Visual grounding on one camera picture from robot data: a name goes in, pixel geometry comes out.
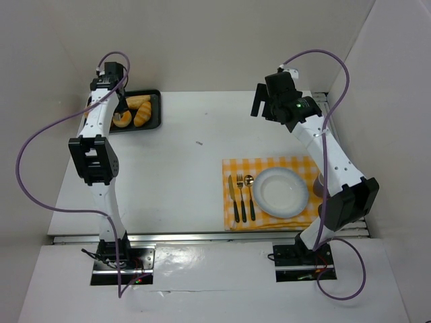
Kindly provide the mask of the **long flat pastry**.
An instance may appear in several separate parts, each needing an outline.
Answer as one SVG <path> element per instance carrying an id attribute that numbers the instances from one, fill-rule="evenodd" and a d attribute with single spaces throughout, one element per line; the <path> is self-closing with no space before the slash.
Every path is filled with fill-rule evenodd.
<path id="1" fill-rule="evenodd" d="M 130 110 L 138 110 L 143 103 L 149 102 L 150 100 L 150 95 L 130 96 L 126 98 L 127 106 Z"/>

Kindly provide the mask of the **white plate blue rim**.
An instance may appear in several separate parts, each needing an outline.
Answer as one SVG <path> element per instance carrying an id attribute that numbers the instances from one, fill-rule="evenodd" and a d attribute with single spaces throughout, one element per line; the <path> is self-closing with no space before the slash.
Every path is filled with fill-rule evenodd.
<path id="1" fill-rule="evenodd" d="M 257 175 L 253 183 L 253 198 L 270 216 L 290 219 L 305 210 L 309 193 L 305 181 L 293 170 L 274 167 Z"/>

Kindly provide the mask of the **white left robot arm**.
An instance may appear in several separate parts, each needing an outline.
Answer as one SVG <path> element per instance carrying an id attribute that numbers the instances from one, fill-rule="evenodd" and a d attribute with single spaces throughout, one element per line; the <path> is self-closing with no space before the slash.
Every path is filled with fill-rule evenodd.
<path id="1" fill-rule="evenodd" d="M 115 194 L 119 174 L 119 159 L 108 141 L 112 118 L 126 106 L 124 87 L 114 89 L 124 77 L 125 67 L 105 62 L 97 77 L 90 83 L 88 103 L 97 106 L 85 117 L 78 137 L 68 142 L 78 176 L 89 186 L 97 210 L 105 216 L 100 222 L 97 251 L 90 256 L 110 268 L 124 268 L 130 261 L 130 243 L 122 224 Z"/>

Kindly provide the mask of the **striped bread roll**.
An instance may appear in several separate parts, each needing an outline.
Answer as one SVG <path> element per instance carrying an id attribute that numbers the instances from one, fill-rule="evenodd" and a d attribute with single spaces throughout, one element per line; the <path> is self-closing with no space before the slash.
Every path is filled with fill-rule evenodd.
<path id="1" fill-rule="evenodd" d="M 150 101 L 144 102 L 137 109 L 133 124 L 135 127 L 142 127 L 152 116 L 152 105 Z"/>

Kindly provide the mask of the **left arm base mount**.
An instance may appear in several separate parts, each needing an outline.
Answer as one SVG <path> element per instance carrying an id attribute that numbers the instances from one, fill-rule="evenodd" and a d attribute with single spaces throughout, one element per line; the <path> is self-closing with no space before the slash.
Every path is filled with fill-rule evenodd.
<path id="1" fill-rule="evenodd" d="M 84 248 L 81 251 L 93 261 L 91 286 L 117 285 L 117 264 Z M 121 285 L 151 285 L 154 277 L 155 246 L 130 249 L 130 259 L 120 261 Z"/>

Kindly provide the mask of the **black baking tray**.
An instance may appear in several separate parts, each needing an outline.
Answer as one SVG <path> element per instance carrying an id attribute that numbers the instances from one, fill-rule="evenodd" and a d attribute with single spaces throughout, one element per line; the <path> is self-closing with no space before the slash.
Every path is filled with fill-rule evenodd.
<path id="1" fill-rule="evenodd" d="M 127 91 L 125 92 L 126 98 L 136 98 L 137 96 L 149 96 L 152 115 L 150 119 L 145 122 L 142 126 L 137 127 L 134 125 L 134 118 L 137 113 L 137 110 L 130 109 L 132 120 L 126 127 L 117 127 L 112 124 L 110 127 L 110 134 L 113 133 L 124 133 L 131 131 L 144 131 L 144 130 L 152 130 L 158 128 L 162 123 L 162 95 L 159 90 L 156 89 L 147 89 L 147 90 L 137 90 L 137 91 Z"/>

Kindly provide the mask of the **purple mug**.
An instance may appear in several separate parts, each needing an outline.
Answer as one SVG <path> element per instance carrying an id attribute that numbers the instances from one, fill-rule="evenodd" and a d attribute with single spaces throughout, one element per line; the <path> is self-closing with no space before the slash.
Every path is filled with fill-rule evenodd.
<path id="1" fill-rule="evenodd" d="M 323 193 L 324 193 L 323 182 L 324 182 L 324 177 L 321 173 L 319 173 L 319 175 L 314 180 L 314 184 L 312 188 L 314 194 L 319 198 L 323 197 Z"/>

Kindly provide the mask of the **black handled knife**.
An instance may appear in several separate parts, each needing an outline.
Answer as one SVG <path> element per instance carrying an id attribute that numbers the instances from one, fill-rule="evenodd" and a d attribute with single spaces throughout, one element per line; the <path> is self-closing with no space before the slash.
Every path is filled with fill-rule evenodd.
<path id="1" fill-rule="evenodd" d="M 229 188 L 230 198 L 233 202 L 233 207 L 234 207 L 234 219 L 235 219 L 235 222 L 239 223 L 240 222 L 240 216 L 239 216 L 239 212 L 238 212 L 238 206 L 236 203 L 234 185 L 233 185 L 233 180 L 232 180 L 231 175 L 229 175 L 229 177 L 228 177 L 228 188 Z"/>

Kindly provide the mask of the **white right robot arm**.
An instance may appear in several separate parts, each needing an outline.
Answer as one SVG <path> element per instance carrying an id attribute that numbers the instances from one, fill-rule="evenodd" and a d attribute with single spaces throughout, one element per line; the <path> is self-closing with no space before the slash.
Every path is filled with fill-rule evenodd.
<path id="1" fill-rule="evenodd" d="M 323 175 L 327 194 L 318 208 L 318 217 L 294 240 L 288 255 L 304 260 L 347 224 L 370 212 L 379 190 L 375 178 L 367 178 L 350 161 L 326 127 L 325 118 L 310 96 L 295 87 L 290 71 L 278 68 L 257 86 L 251 116 L 287 127 L 306 148 Z"/>

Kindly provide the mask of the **black handled fork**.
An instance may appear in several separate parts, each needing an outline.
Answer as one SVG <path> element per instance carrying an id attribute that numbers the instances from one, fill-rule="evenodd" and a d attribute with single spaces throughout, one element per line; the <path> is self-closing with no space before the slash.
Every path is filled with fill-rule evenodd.
<path id="1" fill-rule="evenodd" d="M 240 205 L 241 205 L 241 213 L 242 213 L 242 222 L 246 223 L 246 221 L 247 221 L 246 209 L 245 209 L 244 197 L 243 197 L 243 192 L 242 192 L 242 189 L 244 186 L 242 174 L 236 175 L 236 185 L 240 191 Z"/>

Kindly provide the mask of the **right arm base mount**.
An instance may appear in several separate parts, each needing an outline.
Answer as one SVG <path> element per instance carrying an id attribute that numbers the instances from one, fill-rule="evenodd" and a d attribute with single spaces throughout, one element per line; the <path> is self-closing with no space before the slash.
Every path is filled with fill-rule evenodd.
<path id="1" fill-rule="evenodd" d="M 277 283 L 316 281 L 319 275 L 321 280 L 337 279 L 328 245 L 302 257 L 294 252 L 293 245 L 274 245 L 267 258 L 274 263 Z"/>

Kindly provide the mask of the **aluminium front rail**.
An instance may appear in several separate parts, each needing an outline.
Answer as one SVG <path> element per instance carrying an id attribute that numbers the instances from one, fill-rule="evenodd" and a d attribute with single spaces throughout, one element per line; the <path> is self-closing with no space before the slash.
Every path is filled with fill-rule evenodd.
<path id="1" fill-rule="evenodd" d="M 200 242 L 233 242 L 254 240 L 291 240 L 297 231 L 250 231 L 250 232 L 215 232 L 196 234 L 129 234 L 132 244 L 138 243 L 200 243 Z M 96 236 L 55 236 L 53 244 L 95 244 Z"/>

